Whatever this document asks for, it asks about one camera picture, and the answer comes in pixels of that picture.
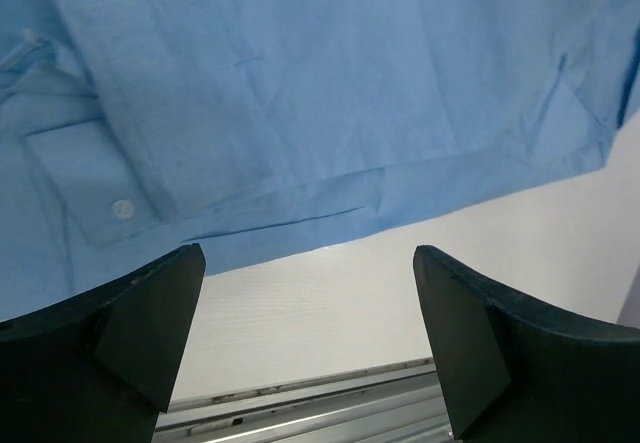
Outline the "light blue long sleeve shirt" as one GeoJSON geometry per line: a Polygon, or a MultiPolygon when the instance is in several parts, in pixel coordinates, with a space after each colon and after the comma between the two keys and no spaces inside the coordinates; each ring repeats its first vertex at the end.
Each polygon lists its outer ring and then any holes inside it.
{"type": "Polygon", "coordinates": [[[639,0],[1,0],[1,316],[601,168],[639,0]]]}

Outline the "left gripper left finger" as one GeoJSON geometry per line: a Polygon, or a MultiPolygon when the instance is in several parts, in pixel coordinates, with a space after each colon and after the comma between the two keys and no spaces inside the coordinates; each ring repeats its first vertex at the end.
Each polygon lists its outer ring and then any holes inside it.
{"type": "Polygon", "coordinates": [[[205,272],[197,244],[1,324],[4,442],[149,442],[205,272]]]}

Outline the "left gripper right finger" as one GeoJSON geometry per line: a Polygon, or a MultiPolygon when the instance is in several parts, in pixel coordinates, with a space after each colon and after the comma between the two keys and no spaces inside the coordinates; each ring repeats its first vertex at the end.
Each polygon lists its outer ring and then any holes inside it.
{"type": "Polygon", "coordinates": [[[416,249],[419,303],[453,437],[461,442],[635,442],[639,332],[416,249]]]}

